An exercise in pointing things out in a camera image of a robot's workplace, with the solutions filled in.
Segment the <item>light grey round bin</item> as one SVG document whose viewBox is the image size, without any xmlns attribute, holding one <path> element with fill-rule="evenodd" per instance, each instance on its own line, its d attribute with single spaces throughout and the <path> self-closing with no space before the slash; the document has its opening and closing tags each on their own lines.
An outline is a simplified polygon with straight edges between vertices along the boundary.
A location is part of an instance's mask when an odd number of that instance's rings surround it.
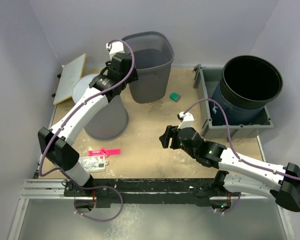
<svg viewBox="0 0 300 240">
<path fill-rule="evenodd" d="M 97 74 L 82 77 L 72 90 L 72 100 L 77 103 Z M 86 133 L 98 141 L 112 141 L 127 129 L 129 115 L 119 95 L 103 107 L 85 126 Z"/>
</svg>

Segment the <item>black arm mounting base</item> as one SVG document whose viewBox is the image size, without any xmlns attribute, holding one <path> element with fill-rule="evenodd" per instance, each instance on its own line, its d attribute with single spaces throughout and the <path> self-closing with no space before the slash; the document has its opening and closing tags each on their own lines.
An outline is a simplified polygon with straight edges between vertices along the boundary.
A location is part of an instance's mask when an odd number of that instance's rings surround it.
<svg viewBox="0 0 300 240">
<path fill-rule="evenodd" d="M 93 185 L 98 187 L 96 190 L 82 189 L 70 180 L 63 180 L 61 184 L 66 197 L 77 200 L 93 197 L 96 208 L 109 208 L 112 204 L 120 204 L 120 196 L 124 204 L 189 204 L 198 207 L 219 207 L 220 203 L 212 203 L 213 197 L 228 200 L 239 196 L 238 192 L 227 191 L 213 178 L 95 178 Z M 116 189 L 120 196 L 108 187 Z"/>
</svg>

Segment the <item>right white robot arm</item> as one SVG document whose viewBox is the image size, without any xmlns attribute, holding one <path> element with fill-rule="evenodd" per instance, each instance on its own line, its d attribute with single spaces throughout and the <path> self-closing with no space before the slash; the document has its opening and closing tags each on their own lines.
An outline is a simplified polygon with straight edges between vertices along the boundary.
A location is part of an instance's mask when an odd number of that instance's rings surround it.
<svg viewBox="0 0 300 240">
<path fill-rule="evenodd" d="M 199 164 L 215 168 L 221 178 L 212 183 L 218 196 L 251 193 L 266 198 L 291 212 L 300 212 L 300 167 L 263 162 L 238 154 L 225 145 L 204 140 L 192 127 L 167 126 L 159 141 L 164 149 L 181 149 Z"/>
</svg>

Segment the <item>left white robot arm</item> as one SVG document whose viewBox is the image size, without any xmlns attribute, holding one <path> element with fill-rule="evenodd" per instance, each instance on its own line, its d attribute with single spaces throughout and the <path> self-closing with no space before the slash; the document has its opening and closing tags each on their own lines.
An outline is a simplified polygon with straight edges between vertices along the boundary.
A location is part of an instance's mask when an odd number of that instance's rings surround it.
<svg viewBox="0 0 300 240">
<path fill-rule="evenodd" d="M 79 153 L 72 147 L 81 130 L 113 99 L 121 94 L 127 84 L 138 80 L 133 53 L 115 53 L 106 67 L 92 79 L 83 96 L 59 122 L 51 128 L 38 131 L 42 159 L 48 159 L 57 170 L 76 183 L 81 196 L 93 191 L 93 177 L 79 162 Z"/>
</svg>

